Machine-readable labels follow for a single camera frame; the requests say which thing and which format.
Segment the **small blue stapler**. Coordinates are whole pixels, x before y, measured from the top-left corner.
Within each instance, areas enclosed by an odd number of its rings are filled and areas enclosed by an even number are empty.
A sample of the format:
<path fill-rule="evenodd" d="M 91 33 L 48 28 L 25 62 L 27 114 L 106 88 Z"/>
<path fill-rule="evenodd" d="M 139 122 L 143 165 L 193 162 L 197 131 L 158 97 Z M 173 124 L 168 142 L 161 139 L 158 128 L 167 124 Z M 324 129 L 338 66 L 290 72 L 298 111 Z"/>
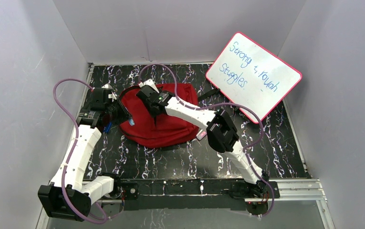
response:
<path fill-rule="evenodd" d="M 131 126 L 134 126 L 135 125 L 135 122 L 134 122 L 134 120 L 133 120 L 133 118 L 129 118 L 129 124 L 131 125 Z"/>

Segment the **red backpack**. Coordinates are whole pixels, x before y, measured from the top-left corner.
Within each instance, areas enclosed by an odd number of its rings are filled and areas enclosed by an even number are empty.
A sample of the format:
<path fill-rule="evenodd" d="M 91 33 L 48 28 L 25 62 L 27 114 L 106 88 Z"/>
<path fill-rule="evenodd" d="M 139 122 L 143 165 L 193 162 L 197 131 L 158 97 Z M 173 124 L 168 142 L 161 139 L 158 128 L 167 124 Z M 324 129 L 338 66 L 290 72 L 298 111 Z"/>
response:
<path fill-rule="evenodd" d="M 204 117 L 199 126 L 178 117 L 160 114 L 152 117 L 137 97 L 139 86 L 131 86 L 122 91 L 119 98 L 132 115 L 134 125 L 128 121 L 120 124 L 120 130 L 129 140 L 147 148 L 168 147 L 193 140 L 201 128 L 207 128 L 207 122 L 215 117 L 215 111 L 198 111 Z"/>

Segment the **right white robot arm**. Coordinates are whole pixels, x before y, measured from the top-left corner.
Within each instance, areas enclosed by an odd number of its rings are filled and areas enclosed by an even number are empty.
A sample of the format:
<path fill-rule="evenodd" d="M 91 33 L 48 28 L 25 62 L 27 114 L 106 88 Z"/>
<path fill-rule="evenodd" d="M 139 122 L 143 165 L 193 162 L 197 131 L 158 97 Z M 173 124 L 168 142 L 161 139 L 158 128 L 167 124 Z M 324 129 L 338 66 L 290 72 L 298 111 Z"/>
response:
<path fill-rule="evenodd" d="M 166 114 L 206 131 L 209 146 L 219 153 L 224 153 L 231 160 L 240 171 L 249 193 L 260 198 L 267 192 L 266 172 L 245 153 L 237 128 L 227 111 L 198 107 L 180 99 L 176 94 L 161 91 L 147 84 L 141 84 L 136 95 L 153 117 Z"/>

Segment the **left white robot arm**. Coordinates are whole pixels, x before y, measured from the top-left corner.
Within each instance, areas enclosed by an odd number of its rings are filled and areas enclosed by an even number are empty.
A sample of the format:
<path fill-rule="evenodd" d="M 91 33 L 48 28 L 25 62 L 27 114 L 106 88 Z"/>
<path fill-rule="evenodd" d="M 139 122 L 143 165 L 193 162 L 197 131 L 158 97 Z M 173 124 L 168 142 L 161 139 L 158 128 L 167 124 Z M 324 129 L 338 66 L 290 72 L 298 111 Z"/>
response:
<path fill-rule="evenodd" d="M 93 203 L 102 197 L 119 198 L 123 194 L 119 176 L 112 173 L 102 172 L 83 184 L 89 159 L 102 134 L 131 119 L 110 85 L 94 88 L 91 96 L 75 118 L 76 126 L 62 164 L 49 184 L 38 190 L 48 217 L 83 221 Z"/>

